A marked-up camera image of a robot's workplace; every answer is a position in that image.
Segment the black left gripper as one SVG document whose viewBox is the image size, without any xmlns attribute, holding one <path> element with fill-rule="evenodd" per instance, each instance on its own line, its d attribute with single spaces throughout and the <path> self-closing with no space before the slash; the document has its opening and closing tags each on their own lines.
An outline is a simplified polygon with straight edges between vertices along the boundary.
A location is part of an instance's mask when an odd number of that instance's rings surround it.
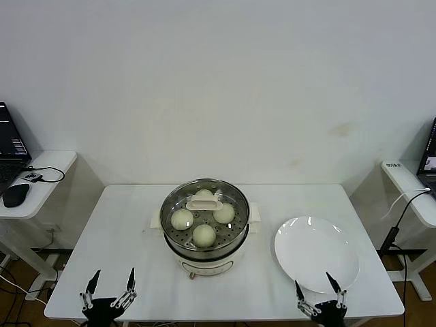
<svg viewBox="0 0 436 327">
<path fill-rule="evenodd" d="M 86 317 L 81 326 L 119 326 L 115 319 L 120 316 L 120 309 L 127 309 L 138 295 L 136 292 L 135 268 L 132 268 L 126 289 L 119 297 L 93 299 L 100 272 L 101 270 L 96 271 L 89 280 L 86 290 L 80 293 L 82 313 Z"/>
</svg>

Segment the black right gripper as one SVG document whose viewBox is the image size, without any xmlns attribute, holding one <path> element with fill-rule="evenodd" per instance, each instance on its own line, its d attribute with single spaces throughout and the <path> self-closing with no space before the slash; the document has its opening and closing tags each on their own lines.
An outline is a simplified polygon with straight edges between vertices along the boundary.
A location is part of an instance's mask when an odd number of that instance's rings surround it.
<svg viewBox="0 0 436 327">
<path fill-rule="evenodd" d="M 345 304 L 347 290 L 342 289 L 338 281 L 326 272 L 329 283 L 337 295 L 336 300 L 329 300 L 316 305 L 307 302 L 297 280 L 294 281 L 296 287 L 297 308 L 305 315 L 310 315 L 311 321 L 324 327 L 345 327 L 345 314 L 347 305 Z"/>
</svg>

